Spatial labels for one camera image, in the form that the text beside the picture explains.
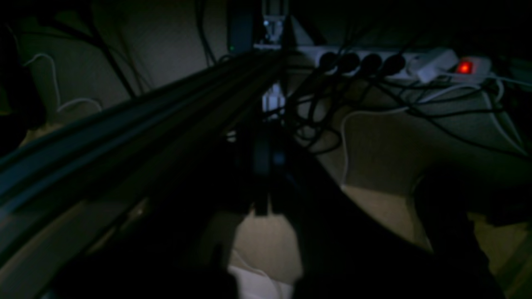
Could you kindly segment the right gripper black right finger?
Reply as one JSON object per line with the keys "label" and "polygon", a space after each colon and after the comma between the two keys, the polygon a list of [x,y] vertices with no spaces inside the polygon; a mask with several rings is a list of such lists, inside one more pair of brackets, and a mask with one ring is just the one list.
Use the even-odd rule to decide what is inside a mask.
{"label": "right gripper black right finger", "polygon": [[428,168],[410,195],[431,252],[372,219],[315,159],[287,166],[304,274],[295,299],[501,299],[468,219],[454,165]]}

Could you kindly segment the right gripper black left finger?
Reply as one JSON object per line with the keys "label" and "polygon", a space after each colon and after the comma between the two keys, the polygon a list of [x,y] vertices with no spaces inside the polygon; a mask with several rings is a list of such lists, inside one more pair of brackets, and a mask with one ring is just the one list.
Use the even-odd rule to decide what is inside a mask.
{"label": "right gripper black left finger", "polygon": [[56,299],[237,299],[227,265],[249,210],[242,187],[178,186],[103,248],[64,266],[50,292]]}

